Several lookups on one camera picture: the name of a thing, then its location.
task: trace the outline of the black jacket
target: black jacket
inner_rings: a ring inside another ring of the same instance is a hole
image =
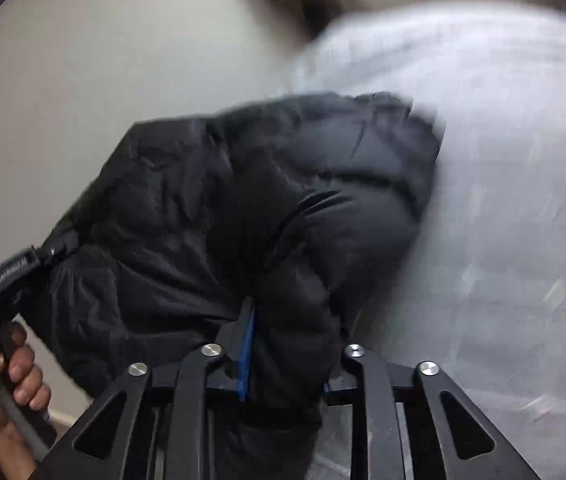
[[[439,146],[389,94],[135,124],[52,232],[79,250],[22,313],[98,396],[214,340],[252,296],[250,399],[304,410],[414,236]]]

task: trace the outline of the silver screw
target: silver screw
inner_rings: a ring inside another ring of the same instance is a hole
[[[419,365],[419,371],[423,375],[436,375],[439,371],[441,371],[441,368],[439,368],[438,364],[433,363],[432,361],[424,361]]]
[[[221,348],[221,346],[217,345],[216,343],[209,343],[201,347],[201,353],[203,355],[206,355],[207,357],[215,357],[219,355],[222,351],[223,349]]]
[[[365,349],[361,345],[352,343],[345,347],[345,353],[348,357],[361,357],[362,355],[365,355]]]
[[[145,363],[134,363],[133,365],[129,365],[127,371],[130,375],[134,377],[138,377],[141,375],[145,375],[147,373],[147,365]]]

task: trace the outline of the blue strip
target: blue strip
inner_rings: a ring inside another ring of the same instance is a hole
[[[241,347],[239,357],[239,380],[236,392],[239,394],[240,402],[245,402],[247,396],[248,381],[250,379],[250,357],[252,356],[252,340],[254,339],[254,311],[250,314],[250,320],[245,330],[245,339]]]

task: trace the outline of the triangular cutout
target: triangular cutout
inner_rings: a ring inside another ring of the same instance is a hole
[[[441,393],[441,404],[452,432],[452,441],[460,459],[467,460],[489,453],[494,449],[494,441],[474,420],[460,402],[450,392]]]
[[[74,449],[101,460],[108,458],[126,400],[125,392],[116,394],[76,439]]]

